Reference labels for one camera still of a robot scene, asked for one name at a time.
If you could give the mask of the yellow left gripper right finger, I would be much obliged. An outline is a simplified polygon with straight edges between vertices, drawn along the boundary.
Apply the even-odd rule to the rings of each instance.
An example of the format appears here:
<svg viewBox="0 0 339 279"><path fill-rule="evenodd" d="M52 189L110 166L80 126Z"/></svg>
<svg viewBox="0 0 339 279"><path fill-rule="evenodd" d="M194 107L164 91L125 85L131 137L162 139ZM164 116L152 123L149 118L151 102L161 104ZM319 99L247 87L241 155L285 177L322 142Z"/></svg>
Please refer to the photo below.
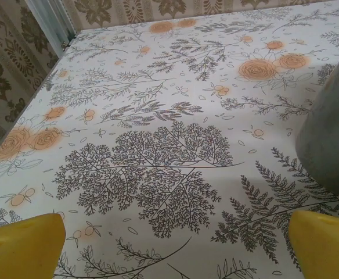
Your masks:
<svg viewBox="0 0 339 279"><path fill-rule="evenodd" d="M298 210L288 237L305 279L339 279L339 218Z"/></svg>

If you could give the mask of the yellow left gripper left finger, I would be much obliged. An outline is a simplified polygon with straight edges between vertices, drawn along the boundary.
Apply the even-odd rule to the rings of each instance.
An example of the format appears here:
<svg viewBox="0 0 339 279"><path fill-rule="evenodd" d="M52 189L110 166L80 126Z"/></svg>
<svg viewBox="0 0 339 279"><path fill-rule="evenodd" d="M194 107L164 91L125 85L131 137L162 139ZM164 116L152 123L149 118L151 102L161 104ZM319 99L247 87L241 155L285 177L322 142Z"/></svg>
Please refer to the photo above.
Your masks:
<svg viewBox="0 0 339 279"><path fill-rule="evenodd" d="M0 279L52 279L65 238L57 213L0 227Z"/></svg>

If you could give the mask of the grey mug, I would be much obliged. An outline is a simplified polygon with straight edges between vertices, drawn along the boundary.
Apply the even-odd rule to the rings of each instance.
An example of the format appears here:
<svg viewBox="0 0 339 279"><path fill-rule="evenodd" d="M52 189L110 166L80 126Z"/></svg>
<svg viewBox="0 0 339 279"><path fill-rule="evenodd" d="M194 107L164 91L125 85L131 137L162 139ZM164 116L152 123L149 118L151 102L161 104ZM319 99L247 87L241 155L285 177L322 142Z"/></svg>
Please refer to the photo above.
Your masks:
<svg viewBox="0 0 339 279"><path fill-rule="evenodd" d="M295 150L309 175L339 195L339 63L317 94Z"/></svg>

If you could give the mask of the floral tablecloth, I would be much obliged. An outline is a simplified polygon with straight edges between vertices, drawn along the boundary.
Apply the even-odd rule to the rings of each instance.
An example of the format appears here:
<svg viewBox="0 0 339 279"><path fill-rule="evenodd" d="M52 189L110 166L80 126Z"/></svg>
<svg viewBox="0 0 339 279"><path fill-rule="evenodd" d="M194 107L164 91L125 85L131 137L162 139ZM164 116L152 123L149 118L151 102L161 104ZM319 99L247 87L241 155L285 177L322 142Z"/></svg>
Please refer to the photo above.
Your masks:
<svg viewBox="0 0 339 279"><path fill-rule="evenodd" d="M58 214L51 279L304 279L294 210L339 217L295 138L339 0L84 30L0 146L0 227Z"/></svg>

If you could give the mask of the aluminium frame post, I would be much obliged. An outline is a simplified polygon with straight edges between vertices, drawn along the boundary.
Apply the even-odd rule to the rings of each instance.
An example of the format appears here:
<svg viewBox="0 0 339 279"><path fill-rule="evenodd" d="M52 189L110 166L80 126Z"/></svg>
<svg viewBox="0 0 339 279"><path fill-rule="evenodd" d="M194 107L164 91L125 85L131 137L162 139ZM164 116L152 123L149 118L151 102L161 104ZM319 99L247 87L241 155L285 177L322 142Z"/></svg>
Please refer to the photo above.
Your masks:
<svg viewBox="0 0 339 279"><path fill-rule="evenodd" d="M74 40L76 31L62 0L25 0L58 58Z"/></svg>

